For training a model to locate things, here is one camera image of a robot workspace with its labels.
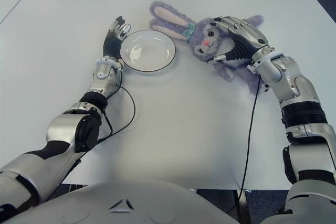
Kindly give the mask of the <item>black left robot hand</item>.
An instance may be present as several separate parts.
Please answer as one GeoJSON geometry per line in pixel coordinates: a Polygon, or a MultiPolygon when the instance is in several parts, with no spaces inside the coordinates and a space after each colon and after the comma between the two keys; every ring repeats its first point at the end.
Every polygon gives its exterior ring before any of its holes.
{"type": "Polygon", "coordinates": [[[131,25],[126,24],[122,16],[117,17],[108,29],[103,43],[103,56],[118,61],[123,41],[127,38],[131,25]]]}

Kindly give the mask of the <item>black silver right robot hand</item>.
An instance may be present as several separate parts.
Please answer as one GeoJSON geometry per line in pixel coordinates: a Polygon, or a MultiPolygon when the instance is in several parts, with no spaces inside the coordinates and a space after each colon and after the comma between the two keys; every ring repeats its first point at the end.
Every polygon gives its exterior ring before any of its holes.
{"type": "Polygon", "coordinates": [[[230,16],[217,17],[211,26],[223,31],[233,40],[234,46],[231,51],[209,60],[210,64],[240,59],[252,60],[254,56],[263,57],[275,51],[275,48],[269,45],[265,35],[245,20],[230,16]]]}

